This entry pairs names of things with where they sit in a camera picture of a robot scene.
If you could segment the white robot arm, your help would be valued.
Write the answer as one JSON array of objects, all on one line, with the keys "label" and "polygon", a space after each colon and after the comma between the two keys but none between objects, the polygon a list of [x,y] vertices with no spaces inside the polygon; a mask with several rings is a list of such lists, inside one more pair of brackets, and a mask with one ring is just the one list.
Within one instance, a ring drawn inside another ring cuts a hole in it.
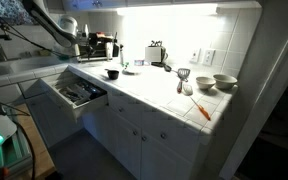
[{"label": "white robot arm", "polygon": [[56,23],[46,11],[43,0],[23,0],[26,11],[63,47],[74,46],[77,40],[77,21],[63,15]]}]

